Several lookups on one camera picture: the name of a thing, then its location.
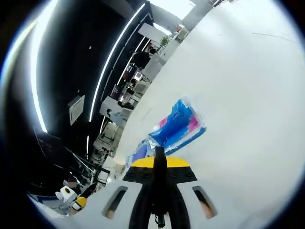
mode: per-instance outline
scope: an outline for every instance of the white panel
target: white panel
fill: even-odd
[[[166,36],[164,32],[161,32],[147,23],[142,25],[139,29],[139,33],[157,43],[160,43],[161,39]]]
[[[106,115],[109,118],[109,116],[106,113],[108,108],[110,108],[113,112],[121,112],[123,109],[118,105],[118,101],[107,96],[101,105],[100,114]]]
[[[113,160],[113,157],[108,156],[103,164],[103,168],[108,169],[108,170],[112,170],[113,168],[115,168],[116,163]]]
[[[70,125],[72,125],[84,110],[85,96],[83,95],[69,108]]]
[[[107,181],[107,177],[108,177],[108,173],[105,173],[105,172],[100,172],[99,174],[99,180],[106,183]]]

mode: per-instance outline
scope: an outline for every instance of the white object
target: white object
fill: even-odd
[[[106,99],[101,104],[100,114],[105,115],[107,118],[107,109],[111,109],[112,112],[121,112],[122,108],[118,105],[118,101],[112,99],[111,97],[107,96]]]
[[[84,102],[85,102],[85,95],[82,97],[77,96],[73,99],[69,104],[69,118],[70,118],[70,125],[78,119],[78,117],[82,114],[84,110]]]
[[[133,91],[136,93],[144,94],[147,88],[149,87],[149,85],[150,84],[145,81],[140,81],[136,84]]]
[[[139,34],[151,39],[152,41],[155,41],[158,44],[160,44],[163,37],[167,36],[164,32],[147,23],[144,23],[139,29]]]
[[[56,192],[56,197],[68,206],[76,199],[77,194],[68,186],[61,188],[60,193]]]
[[[182,41],[186,38],[186,36],[189,34],[189,31],[186,27],[182,27],[180,31],[174,36],[174,40],[178,41],[179,43],[182,43]]]
[[[117,126],[114,123],[108,122],[106,127],[104,128],[103,134],[107,138],[113,138],[116,130]]]
[[[133,78],[136,81],[140,81],[142,79],[142,77],[143,77],[143,74],[141,72],[136,72]]]
[[[112,156],[107,156],[103,166],[103,168],[112,171],[112,169],[115,167],[115,161],[113,160]]]

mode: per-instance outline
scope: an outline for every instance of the blue package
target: blue package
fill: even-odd
[[[147,145],[145,144],[145,145],[142,145],[140,147],[140,149],[135,153],[135,155],[132,158],[132,163],[134,163],[135,161],[137,161],[139,159],[145,158],[146,153],[147,153]]]
[[[173,144],[181,139],[188,131],[188,124],[193,116],[190,107],[179,99],[172,108],[169,116],[159,123],[159,129],[149,133],[160,146]]]

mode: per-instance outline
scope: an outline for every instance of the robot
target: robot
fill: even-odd
[[[89,196],[80,209],[51,223],[59,229],[233,229],[243,227],[248,217],[199,182],[187,162],[165,156],[162,147],[155,156],[134,162],[122,180]],[[152,214],[156,224],[150,223]]]

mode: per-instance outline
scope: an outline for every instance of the person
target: person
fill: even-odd
[[[130,110],[134,110],[134,106],[131,104],[131,103],[129,103],[129,102],[126,102],[126,101],[118,101],[118,105],[120,106],[120,107],[123,107],[123,108],[127,108],[127,109],[130,109]]]
[[[132,79],[132,80],[130,80],[130,84],[132,85],[132,87],[135,87],[135,85],[138,83],[138,81],[136,80],[136,79]]]
[[[134,52],[132,54],[132,61],[140,69],[145,68],[150,59],[148,52]]]
[[[152,55],[154,55],[156,52],[157,52],[157,50],[154,49],[154,48],[151,48],[151,49],[149,50],[149,53],[152,54]]]
[[[107,109],[106,113],[108,117],[118,126],[124,126],[124,121],[127,121],[126,118],[120,116],[120,112],[113,112],[111,109]]]

